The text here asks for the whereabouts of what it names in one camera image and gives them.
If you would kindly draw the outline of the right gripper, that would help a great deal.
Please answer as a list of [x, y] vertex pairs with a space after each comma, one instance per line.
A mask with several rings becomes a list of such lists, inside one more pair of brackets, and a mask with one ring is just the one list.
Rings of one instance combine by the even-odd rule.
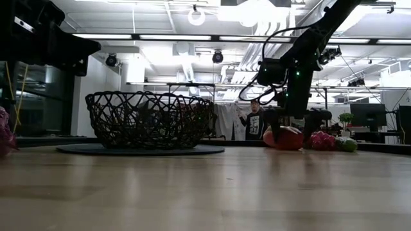
[[269, 124], [264, 132], [265, 143], [279, 143], [281, 141], [280, 117], [294, 117], [295, 119], [305, 119], [303, 129], [303, 148], [308, 147], [308, 140], [313, 132], [321, 130], [322, 121], [330, 120], [332, 113], [326, 109], [311, 108], [308, 109], [308, 100], [311, 94], [309, 90], [295, 92], [287, 89], [277, 92], [274, 89], [273, 101], [277, 102], [276, 107], [268, 108], [264, 111], [266, 121], [276, 121]]

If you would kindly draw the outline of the red orange mango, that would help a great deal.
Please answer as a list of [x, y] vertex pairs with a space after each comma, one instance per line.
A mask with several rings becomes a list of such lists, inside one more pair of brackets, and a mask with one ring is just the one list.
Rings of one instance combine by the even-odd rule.
[[274, 135], [269, 126], [263, 134], [266, 145], [277, 150], [297, 151], [303, 146], [303, 133], [291, 126], [281, 126]]

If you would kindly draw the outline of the red grape bunch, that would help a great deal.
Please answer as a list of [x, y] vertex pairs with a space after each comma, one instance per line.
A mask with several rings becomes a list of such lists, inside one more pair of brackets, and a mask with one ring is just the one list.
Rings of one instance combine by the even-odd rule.
[[335, 151], [336, 138], [322, 131], [313, 132], [308, 140], [308, 147], [317, 151]]

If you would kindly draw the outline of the green round fruit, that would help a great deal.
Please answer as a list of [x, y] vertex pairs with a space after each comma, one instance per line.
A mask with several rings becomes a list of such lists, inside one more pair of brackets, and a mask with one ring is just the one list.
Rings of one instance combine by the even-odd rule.
[[338, 151], [355, 152], [358, 148], [358, 143], [350, 137], [337, 137], [336, 147]]

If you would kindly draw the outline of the purple onion braid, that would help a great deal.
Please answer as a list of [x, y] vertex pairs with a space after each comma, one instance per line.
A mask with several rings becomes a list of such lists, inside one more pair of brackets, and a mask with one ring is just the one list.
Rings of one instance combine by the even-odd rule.
[[8, 125], [9, 114], [0, 106], [0, 158], [9, 155], [12, 150], [17, 150], [15, 135]]

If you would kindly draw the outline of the person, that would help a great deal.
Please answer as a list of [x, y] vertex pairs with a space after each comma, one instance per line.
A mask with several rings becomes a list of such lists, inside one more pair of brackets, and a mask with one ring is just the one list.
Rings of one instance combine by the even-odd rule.
[[251, 113], [246, 117], [242, 114], [239, 115], [239, 119], [245, 127], [245, 140], [262, 141], [263, 134], [267, 129], [267, 124], [263, 117], [264, 110], [255, 99], [250, 102], [250, 108]]

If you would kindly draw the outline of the green potted plant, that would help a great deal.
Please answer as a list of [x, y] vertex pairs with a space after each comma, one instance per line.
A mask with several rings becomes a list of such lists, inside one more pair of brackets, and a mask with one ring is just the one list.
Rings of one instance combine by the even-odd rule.
[[347, 125], [351, 124], [353, 120], [354, 115], [349, 112], [344, 112], [339, 115], [338, 119], [340, 123], [342, 124], [342, 130], [341, 130], [341, 136], [342, 137], [350, 137], [351, 136], [351, 131], [347, 128]]

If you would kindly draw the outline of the white hanging cloth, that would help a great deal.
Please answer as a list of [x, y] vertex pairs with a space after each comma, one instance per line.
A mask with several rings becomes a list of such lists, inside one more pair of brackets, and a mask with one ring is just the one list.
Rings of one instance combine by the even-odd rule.
[[250, 107], [237, 103], [222, 103], [214, 105], [214, 113], [217, 115], [215, 123], [216, 136], [224, 136], [227, 141], [244, 141], [245, 126], [240, 118], [246, 118]]

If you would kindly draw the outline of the black computer monitor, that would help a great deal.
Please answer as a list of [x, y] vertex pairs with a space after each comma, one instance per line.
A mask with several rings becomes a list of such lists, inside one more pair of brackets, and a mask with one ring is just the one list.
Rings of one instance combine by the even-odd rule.
[[386, 108], [384, 104], [353, 103], [350, 104], [353, 114], [353, 126], [381, 127], [387, 125]]

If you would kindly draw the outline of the dark blue round plate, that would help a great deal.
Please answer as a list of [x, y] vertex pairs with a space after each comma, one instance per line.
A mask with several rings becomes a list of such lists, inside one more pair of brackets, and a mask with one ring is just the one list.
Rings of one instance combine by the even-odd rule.
[[148, 150], [148, 149], [124, 149], [114, 148], [109, 149], [103, 147], [102, 144], [88, 143], [88, 144], [67, 144], [57, 146], [56, 150], [61, 153], [79, 154], [79, 155], [93, 155], [93, 156], [179, 156], [179, 155], [208, 155], [223, 153], [224, 147], [197, 145], [194, 148], [174, 149], [174, 150]]

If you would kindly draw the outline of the black aluminium table frame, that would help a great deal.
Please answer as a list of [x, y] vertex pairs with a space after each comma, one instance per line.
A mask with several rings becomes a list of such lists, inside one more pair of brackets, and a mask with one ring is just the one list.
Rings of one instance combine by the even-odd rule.
[[[16, 143], [18, 148], [31, 148], [39, 146], [58, 146], [65, 144], [99, 143], [99, 141], [97, 140], [97, 138], [88, 137], [18, 137], [16, 138]], [[213, 146], [266, 147], [266, 144], [263, 141], [201, 140], [200, 144]], [[358, 143], [357, 150], [411, 156], [411, 145], [361, 142]]]

